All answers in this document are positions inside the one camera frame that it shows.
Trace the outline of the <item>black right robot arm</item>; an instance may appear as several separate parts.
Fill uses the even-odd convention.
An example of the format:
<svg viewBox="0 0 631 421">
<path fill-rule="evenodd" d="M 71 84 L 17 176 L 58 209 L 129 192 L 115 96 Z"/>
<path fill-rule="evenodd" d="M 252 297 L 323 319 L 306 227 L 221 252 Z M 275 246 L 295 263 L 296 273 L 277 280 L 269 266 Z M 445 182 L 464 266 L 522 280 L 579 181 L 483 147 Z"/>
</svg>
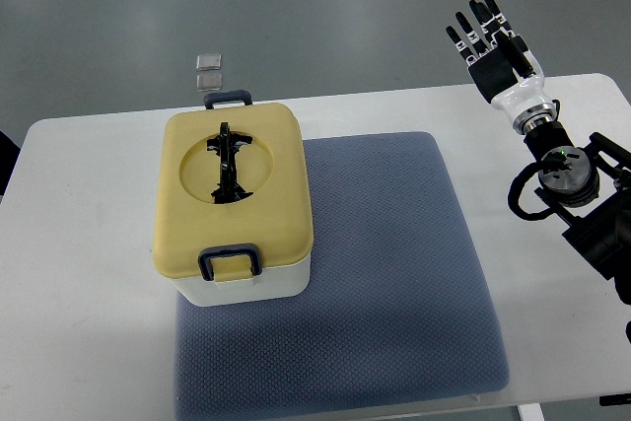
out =
<svg viewBox="0 0 631 421">
<path fill-rule="evenodd" d="M 595 132 L 575 146 L 563 125 L 536 124 L 524 142 L 534 157 L 514 178 L 508 206 L 520 219 L 558 216 L 566 242 L 630 304 L 630 152 Z"/>
</svg>

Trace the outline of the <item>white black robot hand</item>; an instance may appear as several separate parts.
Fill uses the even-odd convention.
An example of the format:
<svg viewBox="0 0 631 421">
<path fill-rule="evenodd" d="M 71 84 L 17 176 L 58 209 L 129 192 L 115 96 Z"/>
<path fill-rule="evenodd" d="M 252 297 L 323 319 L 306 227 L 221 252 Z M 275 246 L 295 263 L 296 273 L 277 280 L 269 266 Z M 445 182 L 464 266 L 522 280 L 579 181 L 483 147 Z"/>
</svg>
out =
<svg viewBox="0 0 631 421">
<path fill-rule="evenodd" d="M 543 70 L 496 0 L 470 0 L 469 8 L 477 25 L 456 12 L 459 28 L 446 33 L 482 98 L 520 135 L 556 120 L 559 105 L 544 92 Z"/>
</svg>

